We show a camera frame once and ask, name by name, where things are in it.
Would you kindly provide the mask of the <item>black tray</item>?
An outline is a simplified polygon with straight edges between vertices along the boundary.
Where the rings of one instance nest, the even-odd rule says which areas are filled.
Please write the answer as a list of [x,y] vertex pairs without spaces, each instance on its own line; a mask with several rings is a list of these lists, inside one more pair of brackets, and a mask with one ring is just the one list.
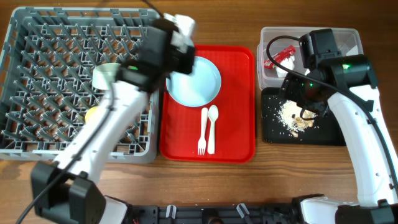
[[294,106],[295,103],[281,98],[278,93],[278,88],[265,88],[261,92],[263,140],[281,144],[346,145],[338,122],[331,112],[304,129],[288,124],[300,117],[300,110],[286,117],[287,106]]

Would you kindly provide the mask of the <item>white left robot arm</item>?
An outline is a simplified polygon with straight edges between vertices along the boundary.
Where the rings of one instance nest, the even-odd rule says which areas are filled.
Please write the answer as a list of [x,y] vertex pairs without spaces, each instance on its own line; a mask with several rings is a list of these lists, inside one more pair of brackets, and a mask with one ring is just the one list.
[[96,120],[52,162],[38,162],[29,210],[55,223],[138,223],[133,206],[103,195],[97,182],[111,151],[172,72],[192,72],[195,21],[164,14],[153,21],[139,57],[122,63],[102,97]]

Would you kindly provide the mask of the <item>red sauce packet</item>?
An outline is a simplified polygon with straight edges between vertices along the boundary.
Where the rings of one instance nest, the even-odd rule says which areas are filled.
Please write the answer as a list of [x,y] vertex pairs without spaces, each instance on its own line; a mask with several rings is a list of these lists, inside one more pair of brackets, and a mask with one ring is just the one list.
[[[296,53],[296,49],[293,45],[290,45],[286,47],[283,51],[274,54],[272,58],[277,62],[281,63],[283,60],[290,58]],[[266,69],[272,69],[275,67],[275,64],[270,60],[267,59],[264,61],[264,68]]]

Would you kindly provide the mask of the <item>clear plastic bin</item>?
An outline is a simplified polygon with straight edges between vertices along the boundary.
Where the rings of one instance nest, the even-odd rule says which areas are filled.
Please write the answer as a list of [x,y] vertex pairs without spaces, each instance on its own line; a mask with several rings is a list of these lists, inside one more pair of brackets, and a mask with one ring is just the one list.
[[[289,35],[299,38],[316,29],[316,27],[262,28],[261,39],[259,45],[257,46],[257,79],[259,81],[260,89],[263,90],[268,87],[280,87],[284,81],[282,77],[277,76],[277,72],[274,68],[270,70],[264,67],[264,61],[268,59],[266,47],[269,41],[281,35]],[[348,28],[333,28],[332,31],[335,37],[336,45],[344,56],[363,53],[361,39],[357,30]],[[272,55],[277,54],[290,45],[294,46],[296,49],[296,53],[294,54],[294,70],[299,73],[305,73],[307,69],[303,67],[300,46],[297,41],[290,39],[277,40],[270,46],[270,53]]]

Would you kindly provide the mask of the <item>white plastic spoon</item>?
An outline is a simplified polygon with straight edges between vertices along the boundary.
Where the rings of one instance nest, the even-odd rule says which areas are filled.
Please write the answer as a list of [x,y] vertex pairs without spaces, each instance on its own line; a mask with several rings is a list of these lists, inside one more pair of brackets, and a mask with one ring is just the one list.
[[208,146],[207,151],[208,154],[215,153],[215,122],[218,119],[219,111],[216,105],[210,106],[208,111],[208,118],[210,120],[210,132],[208,137]]

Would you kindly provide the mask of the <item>green bowl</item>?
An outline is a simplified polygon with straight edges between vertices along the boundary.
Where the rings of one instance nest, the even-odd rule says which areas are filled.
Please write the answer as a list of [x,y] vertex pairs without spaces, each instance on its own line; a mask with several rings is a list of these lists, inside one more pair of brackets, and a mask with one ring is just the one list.
[[108,90],[111,83],[115,82],[120,63],[104,63],[93,70],[92,86],[99,90]]

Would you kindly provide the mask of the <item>red plastic tray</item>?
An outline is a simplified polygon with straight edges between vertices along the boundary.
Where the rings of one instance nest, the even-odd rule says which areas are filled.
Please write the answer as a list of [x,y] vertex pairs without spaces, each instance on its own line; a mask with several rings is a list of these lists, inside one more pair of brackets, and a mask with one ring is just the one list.
[[245,47],[197,45],[196,55],[212,62],[221,75],[221,89],[209,104],[218,107],[215,153],[199,155],[201,107],[177,103],[164,93],[159,149],[171,160],[242,164],[255,153],[254,55]]

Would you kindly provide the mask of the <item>rice and peanut shells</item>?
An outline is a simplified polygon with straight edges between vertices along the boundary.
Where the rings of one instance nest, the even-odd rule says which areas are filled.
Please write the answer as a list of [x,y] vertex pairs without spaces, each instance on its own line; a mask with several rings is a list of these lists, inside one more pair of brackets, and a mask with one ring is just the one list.
[[290,100],[279,103],[275,115],[282,129],[294,138],[299,137],[306,129],[312,128],[316,118],[315,113],[303,110]]

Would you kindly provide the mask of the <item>grey dishwasher rack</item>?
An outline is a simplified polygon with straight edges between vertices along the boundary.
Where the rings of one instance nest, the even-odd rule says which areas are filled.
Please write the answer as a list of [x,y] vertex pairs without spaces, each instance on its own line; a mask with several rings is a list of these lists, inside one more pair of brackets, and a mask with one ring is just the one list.
[[1,49],[1,159],[52,160],[104,92],[93,70],[138,57],[152,9],[18,7]]

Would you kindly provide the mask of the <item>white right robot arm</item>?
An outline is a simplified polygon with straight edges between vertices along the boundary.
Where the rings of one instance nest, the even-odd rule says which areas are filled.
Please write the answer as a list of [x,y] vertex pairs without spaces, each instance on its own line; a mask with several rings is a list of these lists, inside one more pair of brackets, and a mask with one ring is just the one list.
[[302,223],[396,223],[397,153],[381,111],[378,80],[363,54],[345,56],[331,29],[298,38],[304,75],[287,70],[284,98],[318,117],[334,114],[354,167],[356,202],[326,196],[298,200]]

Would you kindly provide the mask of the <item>white plastic fork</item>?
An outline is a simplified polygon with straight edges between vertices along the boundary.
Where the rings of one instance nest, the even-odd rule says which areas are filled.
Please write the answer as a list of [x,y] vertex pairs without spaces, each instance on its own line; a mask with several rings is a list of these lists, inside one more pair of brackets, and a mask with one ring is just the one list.
[[205,132],[206,132],[206,124],[208,119],[208,108],[201,109],[201,123],[200,123],[200,138],[198,140],[198,155],[204,156],[205,149],[206,149],[206,139],[205,139]]

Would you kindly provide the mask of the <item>yellow plastic cup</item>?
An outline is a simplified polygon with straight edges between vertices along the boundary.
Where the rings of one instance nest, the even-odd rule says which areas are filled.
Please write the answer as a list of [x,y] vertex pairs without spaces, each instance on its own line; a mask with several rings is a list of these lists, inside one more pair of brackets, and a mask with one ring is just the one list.
[[93,118],[96,117],[96,112],[98,110],[97,106],[90,108],[85,114],[85,123],[89,123]]

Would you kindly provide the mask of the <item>large light blue plate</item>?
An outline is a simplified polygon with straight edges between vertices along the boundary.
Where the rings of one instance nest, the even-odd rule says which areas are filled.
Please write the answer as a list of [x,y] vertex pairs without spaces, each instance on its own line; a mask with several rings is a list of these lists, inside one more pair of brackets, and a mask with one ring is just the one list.
[[192,72],[172,72],[166,79],[169,95],[178,104],[200,107],[216,98],[221,89],[221,73],[210,60],[195,56]]

